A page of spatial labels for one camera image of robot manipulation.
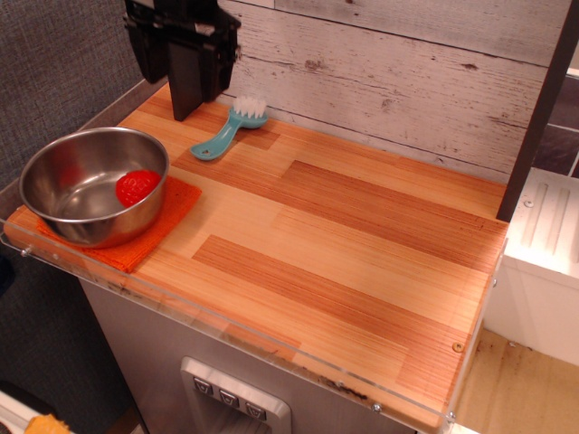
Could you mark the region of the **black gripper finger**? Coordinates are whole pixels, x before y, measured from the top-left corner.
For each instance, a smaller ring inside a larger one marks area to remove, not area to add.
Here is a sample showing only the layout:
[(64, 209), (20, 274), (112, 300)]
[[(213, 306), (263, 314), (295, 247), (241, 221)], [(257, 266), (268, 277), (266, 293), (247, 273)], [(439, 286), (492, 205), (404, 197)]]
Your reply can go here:
[(128, 20), (128, 38), (144, 79), (157, 83), (169, 71), (168, 42), (157, 28)]
[(235, 47), (229, 42), (198, 43), (199, 102), (215, 100), (230, 86)]

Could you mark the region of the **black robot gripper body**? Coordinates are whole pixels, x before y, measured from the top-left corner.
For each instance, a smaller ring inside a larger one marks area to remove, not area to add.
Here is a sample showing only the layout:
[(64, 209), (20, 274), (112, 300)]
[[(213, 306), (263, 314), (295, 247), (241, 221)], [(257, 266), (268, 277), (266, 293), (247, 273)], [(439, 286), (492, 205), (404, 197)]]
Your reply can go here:
[(238, 47), (241, 23), (216, 1), (127, 1), (125, 7), (129, 37), (147, 48), (169, 42)]

